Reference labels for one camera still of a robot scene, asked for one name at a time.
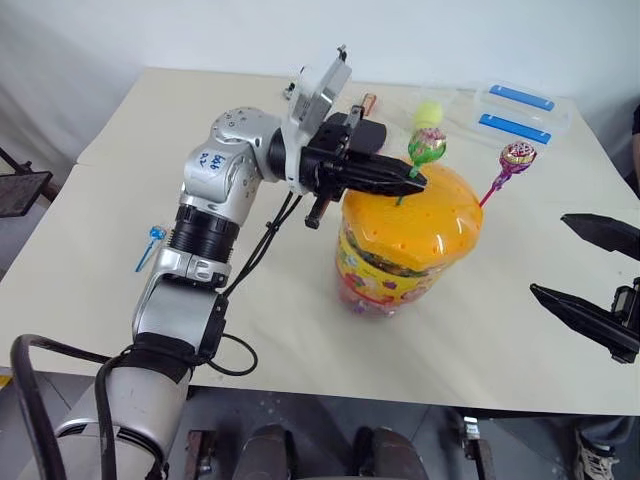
white table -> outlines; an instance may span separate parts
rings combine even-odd
[[[20,333],[39,333],[115,354],[131,341],[131,316],[146,274],[133,272],[149,227],[170,225],[183,162],[227,108],[283,113],[283,78],[148,69],[79,159],[60,196],[0,283],[0,365]],[[402,103],[411,89],[354,85],[339,108],[379,96]],[[497,173],[501,144],[467,127],[461,93],[443,128],[444,163],[483,193]],[[406,134],[389,126],[387,151]],[[244,263],[286,193],[263,184],[240,232],[232,264]],[[304,227],[313,199],[282,228],[260,266],[234,292],[227,331],[260,355],[247,377],[200,368],[194,383],[481,408],[640,414],[638,363],[620,365],[571,331],[529,292],[536,282],[606,307],[638,264],[579,239],[561,221],[593,212],[640,226],[639,203],[582,118],[530,170],[488,203],[476,249],[418,302],[389,320],[353,317],[338,303],[332,205],[318,231]],[[96,367],[34,352],[42,370],[94,374]],[[217,361],[245,366],[223,342]]]

black cable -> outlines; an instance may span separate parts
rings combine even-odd
[[[96,397],[96,412],[100,431],[100,470],[102,480],[117,480],[116,441],[113,435],[113,421],[109,398],[107,397],[107,376],[120,363],[126,354],[109,359],[96,374],[94,392]]]
[[[207,361],[207,365],[209,365],[215,371],[220,372],[220,373],[222,373],[224,375],[229,375],[230,377],[243,377],[243,376],[249,375],[251,372],[253,372],[256,369],[256,367],[258,366],[258,354],[253,349],[253,347],[251,345],[249,345],[247,342],[245,342],[244,340],[242,340],[241,338],[236,337],[235,335],[231,335],[229,333],[223,333],[222,337],[223,338],[228,338],[229,340],[233,340],[234,342],[239,343],[244,348],[246,348],[249,351],[249,353],[251,354],[251,356],[253,357],[253,363],[246,370],[227,370],[226,368],[221,367],[220,365],[218,365],[217,363],[213,362],[212,360],[208,360]]]
[[[20,335],[11,346],[11,368],[18,403],[27,427],[40,478],[64,480],[66,473],[51,420],[44,408],[33,372],[29,347],[39,347],[90,362],[104,363],[109,357],[70,347],[39,335]]]
[[[289,206],[289,203],[291,202],[292,198],[293,198],[293,193],[289,192],[286,198],[284,199],[284,202],[282,203],[282,206],[280,207],[280,210],[278,211],[273,221],[267,223],[267,231],[264,233],[264,235],[258,242],[258,245],[256,245],[256,247],[253,249],[253,252],[251,252],[249,259],[246,261],[244,266],[240,269],[240,272],[238,272],[238,275],[236,276],[235,280],[222,293],[223,296],[228,298],[229,295],[233,293],[233,291],[238,286],[238,284],[242,282],[253,271],[253,269],[256,268],[258,263],[260,263],[260,261],[263,259],[265,253],[267,252],[267,250],[269,249],[269,246],[271,245],[271,242],[273,241],[274,237],[278,233],[278,230],[280,229],[282,224],[285,222],[285,220],[289,218],[289,216],[296,209],[296,207],[300,203],[300,200],[302,200],[302,196],[298,195],[298,197],[294,200],[293,204]]]

tennis ball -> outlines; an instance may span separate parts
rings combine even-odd
[[[437,127],[442,122],[442,115],[442,106],[438,102],[422,102],[413,114],[414,128],[419,130]]]

